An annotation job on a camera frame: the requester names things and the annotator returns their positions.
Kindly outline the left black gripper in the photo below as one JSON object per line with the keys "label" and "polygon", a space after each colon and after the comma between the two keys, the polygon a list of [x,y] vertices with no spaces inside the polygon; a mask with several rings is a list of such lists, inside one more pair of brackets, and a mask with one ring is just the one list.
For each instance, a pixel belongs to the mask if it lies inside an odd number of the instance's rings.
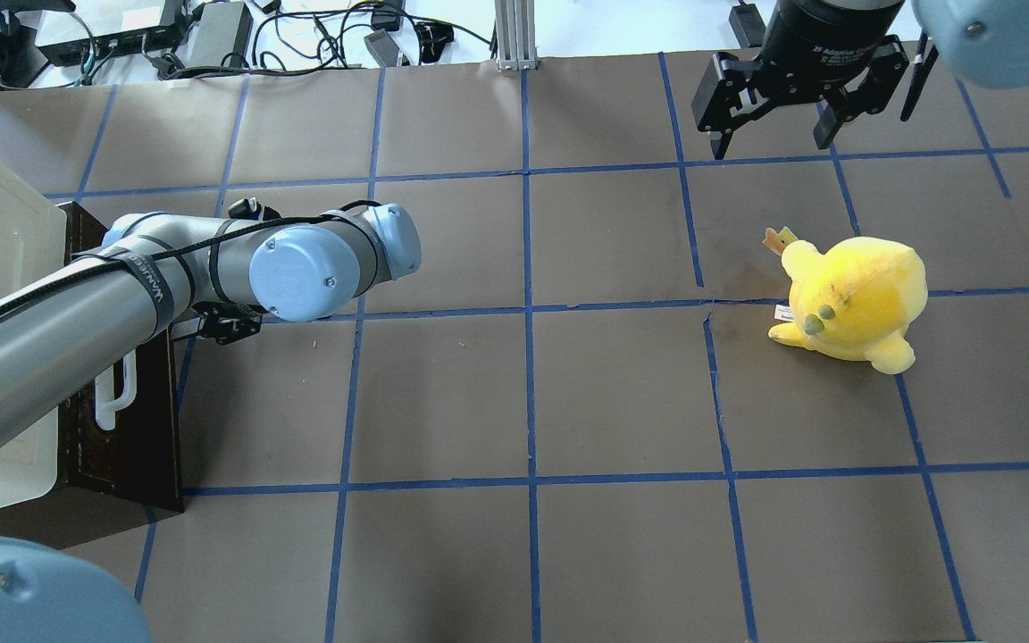
{"label": "left black gripper", "polygon": [[260,333],[263,316],[249,306],[228,303],[196,303],[196,337],[212,340],[217,345],[252,338]]}

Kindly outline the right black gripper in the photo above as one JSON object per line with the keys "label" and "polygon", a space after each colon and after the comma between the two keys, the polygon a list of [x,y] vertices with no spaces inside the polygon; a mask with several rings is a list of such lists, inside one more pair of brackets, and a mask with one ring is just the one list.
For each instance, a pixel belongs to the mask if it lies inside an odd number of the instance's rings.
{"label": "right black gripper", "polygon": [[910,68],[891,25],[902,1],[779,1],[751,60],[712,53],[691,99],[694,126],[723,160],[732,135],[784,106],[820,104],[817,149],[829,150],[842,126],[881,113]]}

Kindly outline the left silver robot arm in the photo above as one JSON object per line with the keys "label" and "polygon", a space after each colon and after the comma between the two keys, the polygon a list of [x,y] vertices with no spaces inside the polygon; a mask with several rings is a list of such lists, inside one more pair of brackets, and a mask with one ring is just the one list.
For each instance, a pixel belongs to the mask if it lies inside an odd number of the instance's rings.
{"label": "left silver robot arm", "polygon": [[[360,200],[282,217],[128,214],[98,248],[0,298],[0,448],[187,311],[226,305],[313,322],[421,265],[403,206]],[[147,642],[134,595],[102,567],[0,536],[0,642]]]}

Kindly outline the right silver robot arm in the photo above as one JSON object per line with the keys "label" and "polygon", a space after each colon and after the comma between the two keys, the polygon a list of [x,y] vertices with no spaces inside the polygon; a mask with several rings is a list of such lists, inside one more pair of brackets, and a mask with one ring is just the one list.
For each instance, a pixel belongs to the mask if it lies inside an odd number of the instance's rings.
{"label": "right silver robot arm", "polygon": [[828,149],[846,123],[882,113],[903,79],[907,121],[938,61],[977,86],[1029,86],[1029,1],[915,1],[915,53],[891,33],[902,8],[901,1],[777,3],[759,53],[714,53],[691,99],[714,158],[726,157],[740,127],[804,104],[824,107],[813,139]]}

